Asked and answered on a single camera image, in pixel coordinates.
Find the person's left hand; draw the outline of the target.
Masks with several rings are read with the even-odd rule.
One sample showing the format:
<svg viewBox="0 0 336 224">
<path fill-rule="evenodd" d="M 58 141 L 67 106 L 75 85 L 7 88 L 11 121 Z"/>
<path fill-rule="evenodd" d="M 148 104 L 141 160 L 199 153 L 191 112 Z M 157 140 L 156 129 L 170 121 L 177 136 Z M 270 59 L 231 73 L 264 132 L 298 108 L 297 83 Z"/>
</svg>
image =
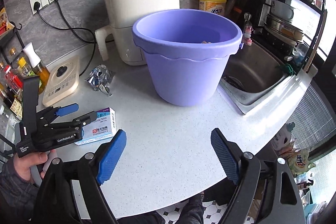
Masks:
<svg viewBox="0 0 336 224">
<path fill-rule="evenodd" d="M 35 165 L 44 164 L 50 157 L 50 154 L 57 154 L 55 149 L 52 149 L 49 154 L 46 152 L 33 152 L 24 157 L 18 157 L 17 154 L 14 156 L 14 169 L 17 175 L 24 181 L 35 183 L 31 175 L 30 168 Z"/>
</svg>

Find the person's left forearm sleeve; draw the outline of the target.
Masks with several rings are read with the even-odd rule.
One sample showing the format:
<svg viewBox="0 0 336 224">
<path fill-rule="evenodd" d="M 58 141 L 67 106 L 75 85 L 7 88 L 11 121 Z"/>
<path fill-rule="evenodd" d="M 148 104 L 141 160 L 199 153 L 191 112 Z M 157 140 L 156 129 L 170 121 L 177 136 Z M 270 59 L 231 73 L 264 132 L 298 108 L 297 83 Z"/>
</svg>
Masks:
<svg viewBox="0 0 336 224">
<path fill-rule="evenodd" d="M 1 172 L 1 209 L 8 223 L 29 223 L 39 188 L 21 178 L 14 168 L 14 159 L 7 161 Z"/>
</svg>

